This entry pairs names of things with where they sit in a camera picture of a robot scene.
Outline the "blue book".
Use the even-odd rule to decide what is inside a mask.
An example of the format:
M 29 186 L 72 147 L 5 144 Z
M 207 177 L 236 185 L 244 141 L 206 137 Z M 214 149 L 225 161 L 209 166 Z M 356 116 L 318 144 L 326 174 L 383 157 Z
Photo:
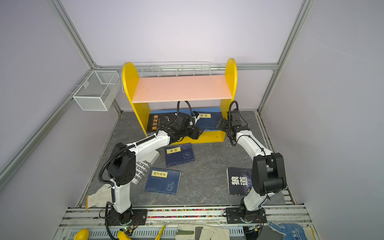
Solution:
M 145 186 L 146 192 L 176 195 L 179 188 L 181 171 L 151 168 Z
M 196 127 L 204 131 L 215 131 L 219 120 L 222 119 L 221 112 L 199 113 L 200 118 L 196 123 Z

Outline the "black book yellow title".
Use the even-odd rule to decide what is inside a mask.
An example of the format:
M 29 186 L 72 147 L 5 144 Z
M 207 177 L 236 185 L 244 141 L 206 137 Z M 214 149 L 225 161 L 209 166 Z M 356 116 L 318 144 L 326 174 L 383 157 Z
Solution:
M 176 117 L 176 113 L 150 114 L 147 124 L 147 133 L 155 133 L 158 128 L 167 125 Z

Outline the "blue book dotted circle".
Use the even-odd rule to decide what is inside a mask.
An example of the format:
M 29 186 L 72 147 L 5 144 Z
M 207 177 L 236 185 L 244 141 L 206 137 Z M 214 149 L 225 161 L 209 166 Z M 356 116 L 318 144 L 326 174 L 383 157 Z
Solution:
M 195 160 L 191 143 L 164 148 L 166 167 L 173 167 Z

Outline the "dark book white characters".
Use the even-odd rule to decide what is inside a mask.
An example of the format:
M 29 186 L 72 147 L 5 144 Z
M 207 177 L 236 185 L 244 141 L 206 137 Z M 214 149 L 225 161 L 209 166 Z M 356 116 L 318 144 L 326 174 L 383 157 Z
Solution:
M 252 170 L 247 168 L 227 168 L 228 190 L 230 195 L 247 195 L 252 189 Z

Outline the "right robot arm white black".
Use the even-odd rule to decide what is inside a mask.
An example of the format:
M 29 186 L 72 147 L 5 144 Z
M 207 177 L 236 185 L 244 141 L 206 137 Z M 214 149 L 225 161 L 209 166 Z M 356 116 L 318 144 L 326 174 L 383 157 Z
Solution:
M 263 204 L 287 187 L 284 158 L 282 154 L 270 151 L 256 139 L 242 117 L 237 101 L 230 103 L 227 118 L 218 123 L 217 129 L 227 134 L 233 147 L 243 147 L 253 161 L 253 186 L 241 200 L 235 217 L 245 223 L 262 224 L 265 220 Z

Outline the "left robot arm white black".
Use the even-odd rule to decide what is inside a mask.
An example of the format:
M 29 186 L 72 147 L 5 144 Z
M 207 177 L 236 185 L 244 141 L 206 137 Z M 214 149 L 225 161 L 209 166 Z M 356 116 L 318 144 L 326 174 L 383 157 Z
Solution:
M 156 132 L 138 142 L 131 144 L 118 143 L 102 166 L 98 180 L 110 185 L 112 200 L 106 203 L 105 224 L 126 225 L 134 218 L 130 199 L 131 182 L 134 180 L 137 163 L 157 149 L 179 142 L 188 137 L 199 139 L 204 130 L 196 123 L 200 114 L 193 111 L 189 102 L 189 114 L 180 112 L 180 102 L 177 103 L 175 117 L 167 124 L 161 125 Z

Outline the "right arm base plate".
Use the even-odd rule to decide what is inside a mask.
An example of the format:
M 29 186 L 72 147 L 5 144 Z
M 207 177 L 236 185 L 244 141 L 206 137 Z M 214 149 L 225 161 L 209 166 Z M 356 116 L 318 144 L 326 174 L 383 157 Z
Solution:
M 226 218 L 228 224 L 264 224 L 267 222 L 265 209 L 248 211 L 240 207 L 226 208 L 223 217 Z

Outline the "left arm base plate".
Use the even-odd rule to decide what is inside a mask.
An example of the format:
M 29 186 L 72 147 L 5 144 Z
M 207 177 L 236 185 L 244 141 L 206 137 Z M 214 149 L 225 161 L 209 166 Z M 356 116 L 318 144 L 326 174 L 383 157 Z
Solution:
M 143 226 L 146 224 L 148 211 L 145 209 L 128 209 L 120 214 L 115 209 L 107 213 L 107 226 Z

